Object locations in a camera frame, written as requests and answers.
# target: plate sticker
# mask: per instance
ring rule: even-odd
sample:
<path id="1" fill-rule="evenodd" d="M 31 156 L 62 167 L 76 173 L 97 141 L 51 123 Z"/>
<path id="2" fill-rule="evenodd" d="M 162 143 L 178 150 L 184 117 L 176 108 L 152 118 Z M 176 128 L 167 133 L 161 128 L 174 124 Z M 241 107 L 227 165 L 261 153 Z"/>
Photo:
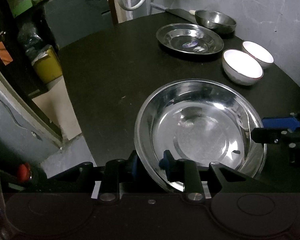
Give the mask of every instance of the plate sticker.
<path id="1" fill-rule="evenodd" d="M 198 47 L 196 47 L 196 48 L 193 49 L 194 52 L 201 52 L 203 50 L 205 50 L 205 48 L 203 48 L 201 46 L 198 46 Z"/>
<path id="2" fill-rule="evenodd" d="M 192 48 L 197 45 L 198 45 L 198 43 L 196 41 L 189 41 L 189 42 L 182 44 L 182 47 L 183 48 Z"/>

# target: green object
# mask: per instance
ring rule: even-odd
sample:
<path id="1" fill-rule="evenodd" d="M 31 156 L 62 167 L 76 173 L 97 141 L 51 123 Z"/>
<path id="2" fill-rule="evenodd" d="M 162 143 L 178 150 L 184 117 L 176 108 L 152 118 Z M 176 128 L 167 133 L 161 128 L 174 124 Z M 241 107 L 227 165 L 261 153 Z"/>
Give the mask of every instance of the green object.
<path id="1" fill-rule="evenodd" d="M 21 3 L 19 3 L 15 8 L 11 9 L 13 17 L 17 17 L 18 15 L 22 14 L 29 8 L 33 6 L 32 0 L 24 0 Z"/>

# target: metal bowl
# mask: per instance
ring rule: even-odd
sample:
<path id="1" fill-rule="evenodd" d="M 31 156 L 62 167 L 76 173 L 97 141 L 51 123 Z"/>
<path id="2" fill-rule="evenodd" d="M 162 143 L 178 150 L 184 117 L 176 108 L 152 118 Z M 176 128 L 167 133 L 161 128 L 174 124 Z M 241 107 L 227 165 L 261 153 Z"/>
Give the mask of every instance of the metal bowl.
<path id="1" fill-rule="evenodd" d="M 195 11 L 195 20 L 203 27 L 206 27 L 218 34 L 229 34 L 234 31 L 237 22 L 230 16 L 207 10 Z"/>
<path id="2" fill-rule="evenodd" d="M 164 150 L 198 166 L 221 162 L 253 177 L 263 168 L 266 145 L 251 140 L 262 127 L 250 103 L 231 88 L 209 80 L 181 80 L 153 92 L 142 105 L 134 142 L 150 176 L 167 191 L 183 191 L 159 168 Z"/>
<path id="3" fill-rule="evenodd" d="M 195 24 L 169 24 L 161 27 L 156 36 L 167 48 L 187 54 L 211 55 L 224 46 L 218 34 Z"/>

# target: white ceramic bowl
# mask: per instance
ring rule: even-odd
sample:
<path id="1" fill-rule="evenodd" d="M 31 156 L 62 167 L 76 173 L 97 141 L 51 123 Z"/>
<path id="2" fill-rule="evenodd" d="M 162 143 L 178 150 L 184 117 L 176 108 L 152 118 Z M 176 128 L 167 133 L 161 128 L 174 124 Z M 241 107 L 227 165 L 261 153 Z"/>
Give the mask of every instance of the white ceramic bowl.
<path id="1" fill-rule="evenodd" d="M 223 52 L 222 66 L 228 77 L 240 85 L 253 85 L 263 76 L 260 64 L 249 54 L 237 49 Z"/>
<path id="2" fill-rule="evenodd" d="M 253 57 L 263 69 L 270 67 L 274 61 L 272 55 L 262 46 L 252 41 L 242 43 L 242 51 Z"/>

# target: yellow box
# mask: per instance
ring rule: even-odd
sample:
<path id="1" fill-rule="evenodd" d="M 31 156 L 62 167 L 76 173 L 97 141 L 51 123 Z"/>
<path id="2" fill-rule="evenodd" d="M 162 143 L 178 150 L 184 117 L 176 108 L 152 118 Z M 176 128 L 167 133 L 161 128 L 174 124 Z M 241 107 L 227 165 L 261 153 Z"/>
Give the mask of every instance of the yellow box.
<path id="1" fill-rule="evenodd" d="M 60 62 L 53 47 L 49 47 L 46 54 L 46 56 L 37 60 L 33 65 L 35 72 L 45 84 L 62 76 Z"/>

